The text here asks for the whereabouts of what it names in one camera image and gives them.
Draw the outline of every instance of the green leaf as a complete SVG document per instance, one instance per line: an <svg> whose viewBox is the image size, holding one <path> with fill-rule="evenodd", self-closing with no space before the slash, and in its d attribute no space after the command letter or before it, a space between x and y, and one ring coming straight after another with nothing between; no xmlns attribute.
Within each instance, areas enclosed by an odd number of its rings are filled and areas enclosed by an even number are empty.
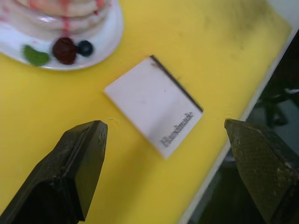
<svg viewBox="0 0 299 224"><path fill-rule="evenodd" d="M43 66L50 61L49 54L34 50L29 45L24 46L23 55L25 59L34 66Z"/></svg>

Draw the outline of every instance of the soap bar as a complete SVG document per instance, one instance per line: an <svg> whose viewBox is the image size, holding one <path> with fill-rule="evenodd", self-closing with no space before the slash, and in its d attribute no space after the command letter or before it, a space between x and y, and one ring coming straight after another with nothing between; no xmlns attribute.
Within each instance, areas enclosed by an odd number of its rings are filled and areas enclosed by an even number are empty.
<svg viewBox="0 0 299 224"><path fill-rule="evenodd" d="M154 56L115 80L104 92L164 158L172 154L203 114Z"/></svg>

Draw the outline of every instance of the dark floor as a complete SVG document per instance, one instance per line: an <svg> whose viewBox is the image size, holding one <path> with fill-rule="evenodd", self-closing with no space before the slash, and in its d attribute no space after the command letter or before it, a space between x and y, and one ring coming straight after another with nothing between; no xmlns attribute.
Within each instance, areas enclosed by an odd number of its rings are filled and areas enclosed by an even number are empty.
<svg viewBox="0 0 299 224"><path fill-rule="evenodd" d="M299 155L299 36L296 35L247 122L268 126ZM188 224L264 224L231 151Z"/></svg>

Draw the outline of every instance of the white plate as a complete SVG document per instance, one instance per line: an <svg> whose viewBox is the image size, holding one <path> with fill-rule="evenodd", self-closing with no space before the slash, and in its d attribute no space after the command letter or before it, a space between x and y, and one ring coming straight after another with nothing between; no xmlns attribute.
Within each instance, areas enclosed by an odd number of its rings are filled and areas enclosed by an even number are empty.
<svg viewBox="0 0 299 224"><path fill-rule="evenodd" d="M76 62L73 65L63 65L54 57L51 57L52 60L41 68L78 70L100 63L112 54L119 45L123 27L123 17L118 0L112 0L101 29L88 38L88 41L94 45L94 53L90 57L77 55ZM51 52L53 41L31 37L18 31L9 23L0 21L0 52L17 61L28 64L22 55L22 48L25 44L32 46L38 51Z"/></svg>

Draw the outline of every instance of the yellow surface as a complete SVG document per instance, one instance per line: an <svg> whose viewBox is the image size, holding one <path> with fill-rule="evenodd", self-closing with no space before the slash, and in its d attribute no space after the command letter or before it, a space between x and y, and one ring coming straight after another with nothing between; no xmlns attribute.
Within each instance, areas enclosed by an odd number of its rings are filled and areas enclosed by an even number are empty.
<svg viewBox="0 0 299 224"><path fill-rule="evenodd" d="M56 72L0 56L0 213L65 130L100 119L107 152L86 223L176 223L225 143L224 119L240 117L291 30L262 0L121 6L121 44L92 68ZM152 54L205 110L167 161L102 92Z"/></svg>

